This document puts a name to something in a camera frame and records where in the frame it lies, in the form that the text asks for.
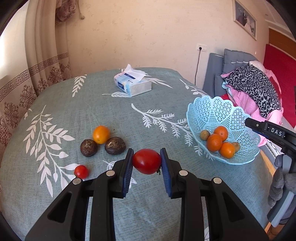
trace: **blue label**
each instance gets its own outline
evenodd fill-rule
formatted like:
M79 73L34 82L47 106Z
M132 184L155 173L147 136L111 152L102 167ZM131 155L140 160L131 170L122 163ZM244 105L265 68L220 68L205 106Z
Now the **blue label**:
M135 80L136 78L132 77L131 75L127 74L127 73L124 73L124 75L130 77L131 79Z
M117 82L117 83L118 83L118 86L124 90L124 86L123 86L123 84L121 84L121 83L119 83L119 82Z

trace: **curtain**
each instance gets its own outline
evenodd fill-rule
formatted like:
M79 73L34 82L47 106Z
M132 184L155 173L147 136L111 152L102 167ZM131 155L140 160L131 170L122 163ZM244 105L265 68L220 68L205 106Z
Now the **curtain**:
M30 0L0 36L0 166L12 133L37 96L72 77L65 22L55 25L62 7L56 0Z

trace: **framed photograph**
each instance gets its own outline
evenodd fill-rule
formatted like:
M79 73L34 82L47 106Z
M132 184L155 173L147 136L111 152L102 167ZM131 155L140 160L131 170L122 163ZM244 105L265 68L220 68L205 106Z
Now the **framed photograph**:
M257 40L257 20L238 0L233 0L233 20Z

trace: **red tomato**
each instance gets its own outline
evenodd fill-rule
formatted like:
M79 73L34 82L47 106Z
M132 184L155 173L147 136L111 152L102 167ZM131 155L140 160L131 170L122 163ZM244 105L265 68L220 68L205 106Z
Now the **red tomato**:
M160 155L152 149L141 149L133 156L133 166L143 174L153 174L161 166Z
M75 168L74 170L74 174L75 176L81 178L81 179L85 179L89 176L89 171L86 168L86 166L84 165L79 165Z

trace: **pink blanket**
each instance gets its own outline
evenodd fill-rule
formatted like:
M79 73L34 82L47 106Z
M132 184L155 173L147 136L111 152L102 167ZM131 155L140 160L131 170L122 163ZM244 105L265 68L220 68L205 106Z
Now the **pink blanket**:
M231 73L222 74L221 77L225 78L230 74ZM278 96L281 97L281 88L279 86L278 80L277 80L276 76L274 75L274 73L271 70L267 69L266 70L266 75L269 78L269 80L271 81L271 83L274 85L275 90L278 93ZM282 106L281 110L274 110L271 113L269 113L269 115L265 119L260 115L259 107L255 103L255 101L253 101L247 93L245 93L243 91L237 91L237 90L233 89L230 85L226 85L226 86L230 88L230 92L232 94L232 96L231 96L228 93L229 98L233 99L238 106L243 108L244 112L246 114L249 114L251 116L251 118L253 118L253 119L257 120L257 121L270 121L270 122L275 123L277 125L281 125L281 118L282 118L283 113L284 113L283 106ZM260 138L261 138L261 141L260 141L258 146L265 145L267 139L265 137L263 137L263 136L260 136Z

